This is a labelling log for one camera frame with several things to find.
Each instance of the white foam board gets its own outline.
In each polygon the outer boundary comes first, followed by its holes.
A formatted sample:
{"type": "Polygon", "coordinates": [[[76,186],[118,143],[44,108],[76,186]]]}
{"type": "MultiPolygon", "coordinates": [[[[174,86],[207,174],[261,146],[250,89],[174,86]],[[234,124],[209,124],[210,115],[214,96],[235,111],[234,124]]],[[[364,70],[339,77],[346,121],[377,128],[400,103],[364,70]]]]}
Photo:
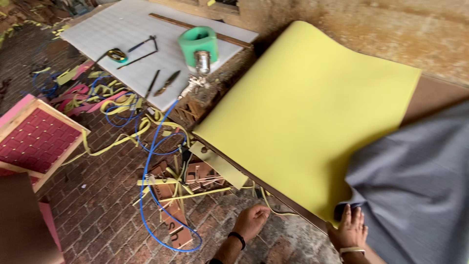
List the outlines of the white foam board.
{"type": "MultiPolygon", "coordinates": [[[[177,38],[187,29],[150,17],[149,13],[196,26],[209,26],[217,33],[245,42],[252,42],[258,36],[257,33],[249,30],[145,0],[122,0],[61,34],[63,39],[94,61],[107,50],[119,48],[127,54],[128,62],[154,51],[154,43],[149,41],[130,53],[126,52],[148,39],[150,35],[156,35],[159,52],[121,70],[117,68],[122,64],[109,57],[104,57],[98,64],[141,96],[145,96],[156,71],[161,70],[148,102],[162,111],[166,111],[171,106],[188,84],[190,71],[177,42],[177,38]],[[181,73],[171,87],[162,95],[153,97],[153,94],[163,87],[166,80],[178,70],[181,70],[181,73]]],[[[218,40],[218,49],[219,60],[211,65],[212,72],[243,48],[218,40]]]]}

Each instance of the brown board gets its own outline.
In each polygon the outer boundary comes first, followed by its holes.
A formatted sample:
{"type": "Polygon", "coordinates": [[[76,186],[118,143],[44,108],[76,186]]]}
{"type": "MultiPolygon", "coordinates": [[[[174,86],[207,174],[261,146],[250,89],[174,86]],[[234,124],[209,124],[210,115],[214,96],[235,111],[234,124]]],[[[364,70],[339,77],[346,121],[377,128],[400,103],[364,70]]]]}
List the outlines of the brown board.
{"type": "Polygon", "coordinates": [[[0,198],[0,263],[62,263],[28,173],[0,177],[0,198]]]}
{"type": "MultiPolygon", "coordinates": [[[[445,81],[440,81],[435,78],[421,76],[412,99],[410,100],[401,126],[415,122],[467,99],[469,99],[469,89],[445,81]]],[[[204,139],[198,137],[197,135],[195,137],[213,152],[226,159],[226,161],[228,161],[242,173],[246,174],[249,178],[253,179],[268,192],[272,193],[275,197],[280,199],[293,211],[301,215],[318,229],[325,232],[325,222],[322,219],[312,214],[290,198],[286,197],[278,190],[266,184],[264,181],[247,171],[241,165],[234,162],[232,159],[230,159],[228,156],[216,149],[204,139]]]]}

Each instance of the wooden stick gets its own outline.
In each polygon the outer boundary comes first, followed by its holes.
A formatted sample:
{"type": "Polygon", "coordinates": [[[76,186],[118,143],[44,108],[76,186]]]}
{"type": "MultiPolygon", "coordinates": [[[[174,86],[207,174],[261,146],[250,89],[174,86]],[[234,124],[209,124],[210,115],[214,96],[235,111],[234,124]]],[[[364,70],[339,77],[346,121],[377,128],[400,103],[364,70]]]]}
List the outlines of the wooden stick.
{"type": "MultiPolygon", "coordinates": [[[[160,15],[157,15],[155,13],[150,13],[148,15],[151,16],[151,17],[166,21],[166,22],[171,23],[173,25],[183,27],[183,28],[191,29],[191,28],[195,27],[194,25],[187,24],[187,23],[179,21],[179,20],[174,20],[174,19],[169,18],[169,17],[160,16],[160,15]]],[[[221,39],[221,40],[224,40],[226,42],[229,42],[231,44],[238,45],[240,47],[246,47],[246,48],[252,47],[251,43],[248,43],[248,42],[245,42],[245,41],[242,41],[242,40],[239,40],[239,39],[235,39],[235,38],[232,38],[232,37],[229,37],[227,35],[220,34],[220,33],[217,33],[217,38],[221,39]]]]}

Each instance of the bracelet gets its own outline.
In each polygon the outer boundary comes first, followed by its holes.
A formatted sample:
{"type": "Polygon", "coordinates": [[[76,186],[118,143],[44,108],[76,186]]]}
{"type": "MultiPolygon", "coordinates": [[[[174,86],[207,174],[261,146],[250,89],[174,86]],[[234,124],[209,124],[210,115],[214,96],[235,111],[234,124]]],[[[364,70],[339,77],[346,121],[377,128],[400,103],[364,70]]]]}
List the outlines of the bracelet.
{"type": "Polygon", "coordinates": [[[236,233],[236,232],[229,233],[228,237],[230,237],[230,236],[235,236],[239,239],[239,241],[241,241],[241,244],[242,244],[241,250],[243,250],[244,247],[246,246],[246,243],[244,242],[244,238],[242,238],[242,236],[240,234],[236,233]]]}
{"type": "Polygon", "coordinates": [[[365,255],[365,250],[361,247],[341,248],[339,250],[340,261],[344,261],[342,255],[347,252],[362,252],[363,256],[365,255]]]}

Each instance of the spray gun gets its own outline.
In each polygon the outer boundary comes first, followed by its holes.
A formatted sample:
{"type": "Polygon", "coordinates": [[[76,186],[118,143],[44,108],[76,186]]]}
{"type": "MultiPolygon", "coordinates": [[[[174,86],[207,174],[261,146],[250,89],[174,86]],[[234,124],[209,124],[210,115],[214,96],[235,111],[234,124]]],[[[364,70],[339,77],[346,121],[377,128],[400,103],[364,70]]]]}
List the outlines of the spray gun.
{"type": "Polygon", "coordinates": [[[178,100],[186,97],[186,95],[193,90],[197,94],[200,87],[208,89],[210,86],[206,80],[210,73],[210,52],[195,51],[194,57],[196,59],[196,71],[198,77],[189,74],[189,85],[182,91],[181,95],[179,95],[178,100]]]}

